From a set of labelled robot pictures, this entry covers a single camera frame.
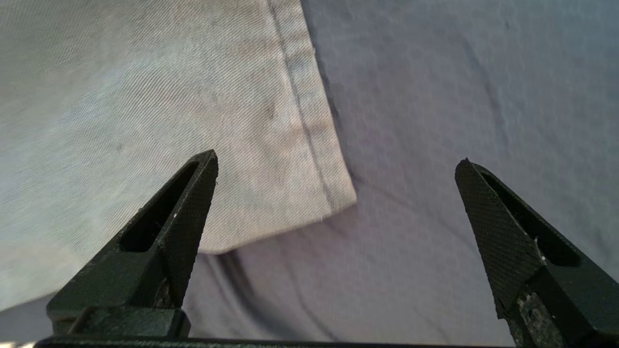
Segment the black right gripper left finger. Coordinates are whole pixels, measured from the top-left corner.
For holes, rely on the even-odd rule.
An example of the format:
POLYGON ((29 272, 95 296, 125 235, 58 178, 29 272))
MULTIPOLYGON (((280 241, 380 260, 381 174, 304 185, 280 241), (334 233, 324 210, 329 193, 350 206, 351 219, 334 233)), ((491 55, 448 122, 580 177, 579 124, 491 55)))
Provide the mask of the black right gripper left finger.
POLYGON ((53 335, 186 337, 182 310, 218 176, 190 158, 46 307, 53 335))

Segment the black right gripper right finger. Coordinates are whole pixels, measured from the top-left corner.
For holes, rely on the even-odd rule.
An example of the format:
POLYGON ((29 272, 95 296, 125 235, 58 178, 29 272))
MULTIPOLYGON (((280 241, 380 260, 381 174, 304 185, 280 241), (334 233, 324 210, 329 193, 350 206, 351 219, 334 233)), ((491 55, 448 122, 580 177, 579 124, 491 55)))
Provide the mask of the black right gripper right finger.
POLYGON ((455 181, 497 316, 518 348, 616 348, 619 285, 486 168, 455 181))

